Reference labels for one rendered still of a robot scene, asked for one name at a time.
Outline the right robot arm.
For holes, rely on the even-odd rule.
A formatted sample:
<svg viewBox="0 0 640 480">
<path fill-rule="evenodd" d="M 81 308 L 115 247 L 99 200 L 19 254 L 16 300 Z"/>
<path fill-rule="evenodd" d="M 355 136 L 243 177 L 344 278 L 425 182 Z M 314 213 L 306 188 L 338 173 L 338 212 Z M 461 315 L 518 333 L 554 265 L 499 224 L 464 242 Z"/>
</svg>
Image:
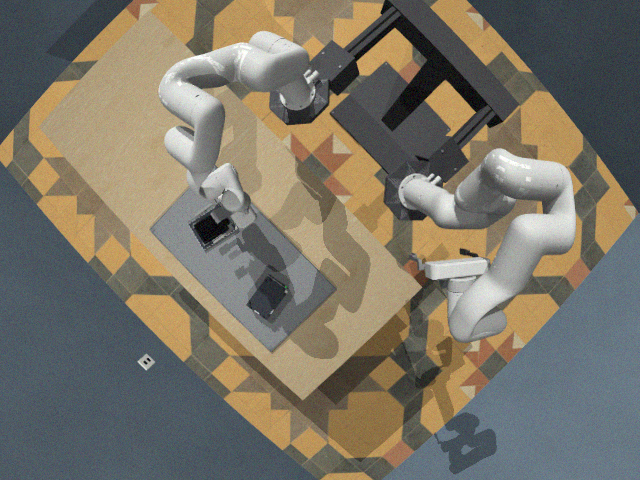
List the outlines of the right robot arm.
<svg viewBox="0 0 640 480">
<path fill-rule="evenodd" d="M 195 128 L 195 132 L 184 126 L 171 128 L 164 138 L 166 150 L 187 167 L 188 185 L 199 198 L 210 202 L 223 194 L 223 206 L 211 213 L 217 224 L 227 224 L 228 217 L 236 212 L 247 215 L 251 200 L 232 164 L 226 163 L 211 173 L 220 152 L 225 108 L 202 89 L 232 82 L 241 82 L 259 92 L 279 88 L 286 108 L 302 110 L 313 102 L 316 95 L 313 80 L 320 75 L 315 71 L 307 77 L 312 73 L 306 72 L 309 62 L 303 47 L 272 32 L 261 31 L 251 37 L 249 44 L 236 43 L 184 59 L 162 78 L 158 92 L 161 103 Z"/>
</svg>

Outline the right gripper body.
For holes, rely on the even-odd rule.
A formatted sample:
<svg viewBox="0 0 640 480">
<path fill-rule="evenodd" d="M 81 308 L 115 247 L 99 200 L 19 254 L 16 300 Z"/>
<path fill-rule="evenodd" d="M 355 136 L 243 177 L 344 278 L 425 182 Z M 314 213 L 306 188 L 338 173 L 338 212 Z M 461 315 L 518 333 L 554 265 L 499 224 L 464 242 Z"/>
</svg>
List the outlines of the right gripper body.
<svg viewBox="0 0 640 480">
<path fill-rule="evenodd" d="M 222 203 L 222 195 L 217 197 L 221 203 Z M 253 212 L 250 206 L 248 210 L 250 213 L 248 213 L 247 215 L 243 212 L 236 212 L 233 215 L 231 215 L 231 218 L 233 219 L 235 224 L 241 229 L 248 227 L 250 224 L 256 221 L 256 214 Z"/>
</svg>

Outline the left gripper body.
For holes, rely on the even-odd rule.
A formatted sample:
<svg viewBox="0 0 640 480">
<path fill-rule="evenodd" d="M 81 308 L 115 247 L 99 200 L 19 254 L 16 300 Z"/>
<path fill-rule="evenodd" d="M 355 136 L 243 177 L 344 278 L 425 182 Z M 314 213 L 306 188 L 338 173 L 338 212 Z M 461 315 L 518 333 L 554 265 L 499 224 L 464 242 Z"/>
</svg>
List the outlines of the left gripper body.
<svg viewBox="0 0 640 480">
<path fill-rule="evenodd" d="M 425 277 L 431 280 L 467 282 L 475 280 L 489 268 L 490 259 L 484 257 L 432 261 L 425 262 Z"/>
</svg>

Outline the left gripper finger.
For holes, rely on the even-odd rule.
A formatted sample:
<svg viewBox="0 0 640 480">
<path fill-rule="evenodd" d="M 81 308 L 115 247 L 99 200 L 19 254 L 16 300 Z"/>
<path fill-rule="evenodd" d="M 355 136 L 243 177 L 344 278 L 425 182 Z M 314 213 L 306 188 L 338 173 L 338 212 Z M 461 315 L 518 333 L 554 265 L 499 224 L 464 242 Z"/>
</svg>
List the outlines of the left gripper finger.
<svg viewBox="0 0 640 480">
<path fill-rule="evenodd" d="M 416 253 L 411 253 L 408 254 L 408 257 L 410 260 L 417 262 L 417 269 L 420 270 L 425 270 L 425 264 L 422 264 L 422 260 L 420 258 L 417 258 L 417 254 Z"/>
<path fill-rule="evenodd" d="M 460 248 L 460 255 L 471 256 L 471 257 L 479 257 L 476 253 L 470 253 L 470 250 Z"/>
</svg>

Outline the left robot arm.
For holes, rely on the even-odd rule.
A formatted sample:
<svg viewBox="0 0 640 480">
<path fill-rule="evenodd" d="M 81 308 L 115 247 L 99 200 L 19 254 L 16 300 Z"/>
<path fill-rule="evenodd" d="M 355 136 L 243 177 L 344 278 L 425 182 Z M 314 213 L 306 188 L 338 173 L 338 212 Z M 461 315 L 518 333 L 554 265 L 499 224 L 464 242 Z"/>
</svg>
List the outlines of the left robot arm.
<svg viewBox="0 0 640 480">
<path fill-rule="evenodd" d="M 440 176 L 430 182 L 434 176 L 407 176 L 398 197 L 403 206 L 420 210 L 443 229 L 485 229 L 510 213 L 517 199 L 542 201 L 543 214 L 513 219 L 482 276 L 467 282 L 439 280 L 441 289 L 447 288 L 448 325 L 456 341 L 469 343 L 498 335 L 505 330 L 507 317 L 496 306 L 525 288 L 544 255 L 565 254 L 574 244 L 571 175 L 560 163 L 522 158 L 498 148 L 460 183 L 454 195 L 435 186 Z"/>
</svg>

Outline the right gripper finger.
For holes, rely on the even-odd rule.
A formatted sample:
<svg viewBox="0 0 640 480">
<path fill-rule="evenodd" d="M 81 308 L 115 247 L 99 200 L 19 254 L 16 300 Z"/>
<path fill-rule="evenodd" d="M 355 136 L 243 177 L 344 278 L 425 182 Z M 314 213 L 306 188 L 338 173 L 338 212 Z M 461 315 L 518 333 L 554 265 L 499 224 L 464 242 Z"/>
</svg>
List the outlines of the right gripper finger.
<svg viewBox="0 0 640 480">
<path fill-rule="evenodd" d="M 196 218 L 200 217 L 200 216 L 201 216 L 201 215 L 203 215 L 205 212 L 207 212 L 206 210 L 207 210 L 209 207 L 211 207 L 211 206 L 212 206 L 212 204 L 213 204 L 213 206 L 214 206 L 214 207 L 216 207 L 216 206 L 218 206 L 218 205 L 223 206 L 221 202 L 218 202 L 218 203 L 217 203 L 216 199 L 214 199 L 214 200 L 212 200 L 212 201 L 211 201 L 211 203 L 210 203 L 209 205 L 207 205 L 206 207 L 204 207 L 202 210 L 200 210 L 200 211 L 199 211 L 198 213 L 196 213 L 194 216 L 195 216 Z"/>
<path fill-rule="evenodd" d="M 215 238 L 215 239 L 212 241 L 214 244 L 215 244 L 215 243 L 217 243 L 218 241 L 220 241 L 222 238 L 224 238 L 226 235 L 228 235 L 230 232 L 232 232 L 233 230 L 235 230 L 235 229 L 236 229 L 236 228 L 233 226 L 233 224 L 234 224 L 235 222 L 233 221 L 233 219 L 231 218 L 231 216 L 229 216 L 228 218 L 229 218 L 229 219 L 231 220 L 231 222 L 232 222 L 232 223 L 230 223 L 229 225 L 227 225 L 231 231 L 229 230 L 229 231 L 227 231 L 226 233 L 221 234 L 221 235 L 219 235 L 217 238 Z"/>
</svg>

